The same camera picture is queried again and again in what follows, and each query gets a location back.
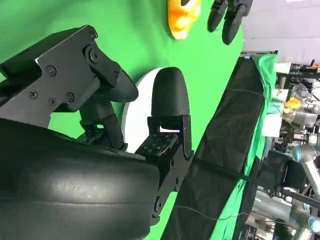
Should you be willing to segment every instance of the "white paper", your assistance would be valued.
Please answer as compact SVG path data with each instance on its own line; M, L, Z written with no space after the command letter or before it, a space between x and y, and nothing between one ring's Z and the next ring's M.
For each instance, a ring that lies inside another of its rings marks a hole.
M268 114L263 122L262 136L275 137L280 136L282 117L280 114Z

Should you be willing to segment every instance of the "black bracket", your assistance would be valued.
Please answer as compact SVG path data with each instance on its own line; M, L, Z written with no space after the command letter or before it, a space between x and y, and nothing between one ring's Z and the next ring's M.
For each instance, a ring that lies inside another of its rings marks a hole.
M99 49L97 37L89 25L57 32L1 63L7 79L0 83L0 118L47 128L53 112L90 112L110 101L134 101L136 85ZM115 122L109 113L86 117L84 122L104 120L106 127Z
M96 122L80 121L80 124L84 129L84 134L78 137L79 142L121 151L128 148L115 113Z
M158 195L151 224L160 220L160 213L171 192L178 192L194 157L191 145L190 115L148 117L149 137L136 151L160 170ZM161 132L161 127L176 132Z

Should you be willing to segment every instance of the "black mount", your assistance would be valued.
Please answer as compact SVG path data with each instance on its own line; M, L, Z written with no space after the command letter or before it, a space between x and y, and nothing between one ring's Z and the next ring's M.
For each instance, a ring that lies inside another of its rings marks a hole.
M98 48L97 37L89 25L54 33L0 64L6 77L0 83L0 119L25 123L24 128L27 124L47 128L51 113L79 110L84 129L79 142L130 160L130 153L121 153L127 144L111 102L134 101L138 89ZM149 137L136 154L160 173L154 225L170 193L180 189L194 157L187 87L176 67L162 69L154 81L148 127Z
M194 158L191 144L190 115L148 117L149 137L136 154L145 156L160 170L158 196L154 203L151 224L160 220L160 213L171 192L178 192ZM161 132L161 127L176 132Z

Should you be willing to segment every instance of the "black cloth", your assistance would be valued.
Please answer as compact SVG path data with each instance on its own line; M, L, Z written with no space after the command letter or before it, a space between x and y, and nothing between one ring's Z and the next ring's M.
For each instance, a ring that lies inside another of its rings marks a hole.
M200 141L195 159L243 173L254 129L264 104L262 94L260 74L253 60L239 58L219 106ZM237 182L237 177L212 171L195 160L174 205L192 208L217 219ZM197 212L174 207L161 239L208 240L215 224L216 221Z
M270 151L261 166L259 180L264 182L268 189L282 187L290 159L280 152Z
M254 162L251 167L251 172L249 176L253 179L257 179L259 177L260 168L261 168L260 159L256 156L254 158ZM239 213L245 213L245 214L238 216L238 218L236 219L232 240L238 240L240 234L245 228L248 215L251 213L252 208L254 206L257 189L258 189L258 185L253 184L251 182L247 182L247 184L244 187Z

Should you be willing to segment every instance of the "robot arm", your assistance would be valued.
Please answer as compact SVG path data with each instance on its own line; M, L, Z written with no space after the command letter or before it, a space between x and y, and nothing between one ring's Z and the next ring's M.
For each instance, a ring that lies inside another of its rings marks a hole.
M320 156L320 149L310 144L296 146L292 149L293 159L302 164L304 172L311 184L312 190L318 200L320 200L320 173L315 165L315 159Z
M97 37L89 25L58 32L0 64L5 239L141 239L188 172L194 152L181 71L158 73L149 137L135 154L125 152L111 101L134 101L138 90ZM77 110L78 139L47 129L51 113Z
M242 18L249 15L252 3L253 0L215 0L207 22L208 31L214 32L225 15L222 40L227 45L231 44L239 31Z

